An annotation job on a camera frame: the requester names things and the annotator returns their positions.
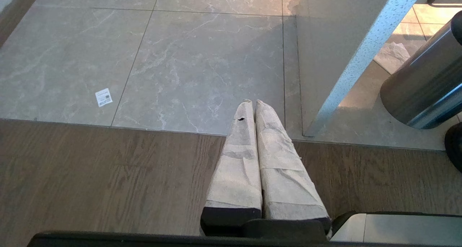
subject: barcode label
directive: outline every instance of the barcode label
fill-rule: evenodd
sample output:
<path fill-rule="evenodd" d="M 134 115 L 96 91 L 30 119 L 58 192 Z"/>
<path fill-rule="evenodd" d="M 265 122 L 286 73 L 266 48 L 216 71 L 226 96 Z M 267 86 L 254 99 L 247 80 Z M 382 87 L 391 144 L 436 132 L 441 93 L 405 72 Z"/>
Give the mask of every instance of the barcode label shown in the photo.
<path fill-rule="evenodd" d="M 111 93 L 108 88 L 96 92 L 95 96 L 99 107 L 112 103 Z"/>

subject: wooden floor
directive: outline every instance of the wooden floor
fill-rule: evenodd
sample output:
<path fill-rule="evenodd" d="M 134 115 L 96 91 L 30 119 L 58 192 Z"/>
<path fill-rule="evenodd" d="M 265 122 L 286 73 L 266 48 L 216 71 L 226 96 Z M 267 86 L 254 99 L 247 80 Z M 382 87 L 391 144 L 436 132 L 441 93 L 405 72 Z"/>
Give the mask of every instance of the wooden floor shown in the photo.
<path fill-rule="evenodd" d="M 198 234 L 224 137 L 0 120 L 0 242 L 50 229 Z M 444 152 L 295 143 L 333 218 L 462 215 Z"/>

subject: metal cylinder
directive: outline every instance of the metal cylinder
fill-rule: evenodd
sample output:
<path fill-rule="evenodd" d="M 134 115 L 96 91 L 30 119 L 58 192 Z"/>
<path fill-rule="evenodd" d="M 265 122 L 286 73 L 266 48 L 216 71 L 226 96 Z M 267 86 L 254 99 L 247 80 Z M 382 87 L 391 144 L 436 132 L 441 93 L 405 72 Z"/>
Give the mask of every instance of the metal cylinder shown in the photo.
<path fill-rule="evenodd" d="M 462 111 L 462 11 L 380 89 L 387 111 L 417 129 L 431 129 Z"/>

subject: beige fabric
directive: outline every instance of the beige fabric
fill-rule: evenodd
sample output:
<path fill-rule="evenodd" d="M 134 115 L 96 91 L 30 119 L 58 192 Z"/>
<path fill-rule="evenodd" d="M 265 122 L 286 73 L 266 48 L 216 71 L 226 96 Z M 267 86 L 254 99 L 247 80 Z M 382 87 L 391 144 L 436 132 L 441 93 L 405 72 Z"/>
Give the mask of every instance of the beige fabric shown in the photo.
<path fill-rule="evenodd" d="M 266 219 L 328 217 L 313 182 L 274 109 L 258 100 L 256 133 Z"/>
<path fill-rule="evenodd" d="M 206 207 L 261 210 L 261 182 L 252 101 L 234 115 L 228 137 L 210 183 Z"/>

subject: black wheel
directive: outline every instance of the black wheel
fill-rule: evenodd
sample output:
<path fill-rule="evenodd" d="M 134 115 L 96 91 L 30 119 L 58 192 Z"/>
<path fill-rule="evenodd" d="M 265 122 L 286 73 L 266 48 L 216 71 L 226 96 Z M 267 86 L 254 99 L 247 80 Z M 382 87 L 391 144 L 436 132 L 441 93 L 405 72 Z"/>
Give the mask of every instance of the black wheel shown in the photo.
<path fill-rule="evenodd" d="M 462 122 L 449 128 L 444 137 L 444 146 L 451 162 L 462 172 Z"/>

